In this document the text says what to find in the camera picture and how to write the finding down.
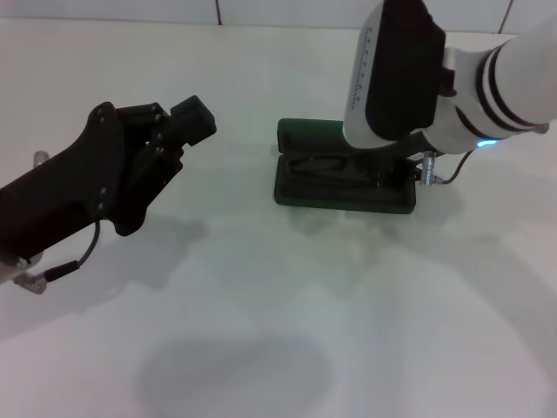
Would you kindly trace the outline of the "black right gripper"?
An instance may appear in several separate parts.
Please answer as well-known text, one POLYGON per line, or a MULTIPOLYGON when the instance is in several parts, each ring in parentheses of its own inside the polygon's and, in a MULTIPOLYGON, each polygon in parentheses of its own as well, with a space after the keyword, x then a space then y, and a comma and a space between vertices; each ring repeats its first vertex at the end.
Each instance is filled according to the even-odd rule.
POLYGON ((393 145, 393 160, 382 161, 377 170, 379 189, 403 189, 412 179, 412 163, 408 160, 416 154, 430 150, 430 143, 423 130, 411 133, 393 145))

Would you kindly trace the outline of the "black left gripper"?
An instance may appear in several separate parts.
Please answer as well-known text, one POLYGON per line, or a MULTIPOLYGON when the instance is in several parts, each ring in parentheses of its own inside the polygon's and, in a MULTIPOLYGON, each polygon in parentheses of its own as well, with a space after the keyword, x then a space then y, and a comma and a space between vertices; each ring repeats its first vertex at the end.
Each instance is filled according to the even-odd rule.
POLYGON ((150 138, 151 106, 95 107, 77 139, 1 189, 1 257, 30 260, 114 211, 150 138))

